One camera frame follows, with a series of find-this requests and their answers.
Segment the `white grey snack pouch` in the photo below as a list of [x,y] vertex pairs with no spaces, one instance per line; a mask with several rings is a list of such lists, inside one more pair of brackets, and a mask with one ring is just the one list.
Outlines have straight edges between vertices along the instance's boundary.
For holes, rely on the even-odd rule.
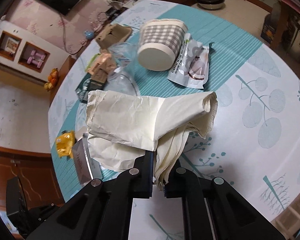
[[186,33],[167,79],[183,87],[204,89],[209,78],[212,45],[213,42],[204,46],[202,42],[194,40],[190,33]]

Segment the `small tan cardboard box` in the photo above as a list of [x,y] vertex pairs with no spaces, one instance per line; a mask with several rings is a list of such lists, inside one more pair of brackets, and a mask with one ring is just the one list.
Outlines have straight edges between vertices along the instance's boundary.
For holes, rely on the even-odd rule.
[[116,68],[116,62],[112,59],[111,54],[101,53],[101,55],[95,59],[87,73],[92,76],[93,80],[106,83],[108,75]]

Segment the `grey checked paper cup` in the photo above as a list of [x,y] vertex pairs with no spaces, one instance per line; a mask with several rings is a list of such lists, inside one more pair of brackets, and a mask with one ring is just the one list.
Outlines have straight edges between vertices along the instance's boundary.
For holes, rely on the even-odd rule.
[[147,70],[169,70],[179,54],[186,24],[178,19],[151,20],[140,28],[137,59]]

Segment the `blue ceramic teapot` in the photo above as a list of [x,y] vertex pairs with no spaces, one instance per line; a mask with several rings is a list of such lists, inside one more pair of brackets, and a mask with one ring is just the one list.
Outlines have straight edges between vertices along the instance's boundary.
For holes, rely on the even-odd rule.
[[84,31],[84,35],[87,40],[92,40],[95,36],[94,32],[89,30]]

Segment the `clear plastic bottle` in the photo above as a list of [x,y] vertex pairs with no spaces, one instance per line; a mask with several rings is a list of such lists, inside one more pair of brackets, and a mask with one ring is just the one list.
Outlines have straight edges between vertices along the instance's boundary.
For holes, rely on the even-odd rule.
[[135,81],[135,62],[137,45],[119,42],[108,48],[116,68],[108,75],[104,90],[139,96],[139,87]]

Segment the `fruit bowl with oranges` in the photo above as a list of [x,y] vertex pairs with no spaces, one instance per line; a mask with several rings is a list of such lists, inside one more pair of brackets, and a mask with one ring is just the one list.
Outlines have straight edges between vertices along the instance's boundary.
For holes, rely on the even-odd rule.
[[48,76],[48,81],[44,84],[44,89],[46,91],[50,91],[57,85],[58,80],[59,80],[59,71],[57,68],[53,68],[53,70],[51,70],[50,75]]

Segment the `brown cardboard egg carton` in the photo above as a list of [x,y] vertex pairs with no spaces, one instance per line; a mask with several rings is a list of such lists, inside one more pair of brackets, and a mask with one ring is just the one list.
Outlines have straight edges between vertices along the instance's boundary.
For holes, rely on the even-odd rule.
[[95,40],[101,49],[108,49],[112,45],[120,42],[125,42],[133,30],[131,27],[120,24],[108,24],[96,36]]

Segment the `cream paper bag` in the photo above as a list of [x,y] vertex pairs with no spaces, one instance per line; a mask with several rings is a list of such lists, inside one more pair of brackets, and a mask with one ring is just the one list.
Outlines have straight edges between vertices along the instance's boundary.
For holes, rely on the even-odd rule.
[[215,92],[159,98],[90,91],[86,110],[90,156],[104,168],[123,172],[145,151],[154,152],[154,178],[162,190],[190,132],[205,138],[217,108]]

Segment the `pink dumbbells on shelf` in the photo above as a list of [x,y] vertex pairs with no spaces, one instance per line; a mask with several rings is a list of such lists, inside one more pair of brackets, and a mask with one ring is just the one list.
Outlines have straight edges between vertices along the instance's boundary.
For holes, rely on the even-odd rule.
[[27,64],[35,65],[36,68],[40,69],[46,59],[45,53],[40,53],[36,50],[32,50],[29,58],[27,59]]

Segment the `green white tea packet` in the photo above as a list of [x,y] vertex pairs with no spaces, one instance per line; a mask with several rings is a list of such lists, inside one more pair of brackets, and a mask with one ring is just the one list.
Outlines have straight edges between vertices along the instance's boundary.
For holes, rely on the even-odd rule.
[[86,73],[87,73],[88,70],[90,69],[90,67],[91,67],[91,65],[93,64],[93,62],[95,61],[95,59],[96,59],[97,57],[99,57],[100,55],[101,55],[100,53],[97,53],[97,54],[95,54],[95,55],[91,58],[91,60],[89,61],[88,65],[87,65],[86,68],[85,68],[85,72],[86,72]]

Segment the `yellow snack wrapper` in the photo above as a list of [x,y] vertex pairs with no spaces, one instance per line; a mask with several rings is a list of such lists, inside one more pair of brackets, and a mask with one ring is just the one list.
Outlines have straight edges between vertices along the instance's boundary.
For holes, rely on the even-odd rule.
[[74,131],[63,131],[60,136],[55,140],[56,151],[58,156],[73,158],[72,147],[75,144],[75,133]]

